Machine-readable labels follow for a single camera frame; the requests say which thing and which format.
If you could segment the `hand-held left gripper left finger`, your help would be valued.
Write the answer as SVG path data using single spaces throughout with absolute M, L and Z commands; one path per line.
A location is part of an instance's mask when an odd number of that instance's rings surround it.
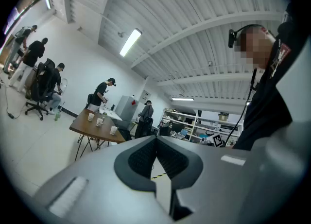
M 91 152 L 51 177 L 24 202 L 45 224 L 172 224 L 155 193 L 133 190 L 114 171 L 117 156 L 145 141 Z

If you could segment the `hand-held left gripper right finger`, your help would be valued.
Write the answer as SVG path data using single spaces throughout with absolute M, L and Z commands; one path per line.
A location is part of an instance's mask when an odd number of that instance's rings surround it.
M 171 211 L 158 224 L 242 224 L 249 151 L 157 137 L 157 158 L 171 179 Z

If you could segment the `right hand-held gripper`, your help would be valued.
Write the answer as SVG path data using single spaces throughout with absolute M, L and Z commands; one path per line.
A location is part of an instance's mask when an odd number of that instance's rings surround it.
M 220 134 L 214 134 L 210 136 L 210 141 L 214 147 L 222 147 L 224 145 Z

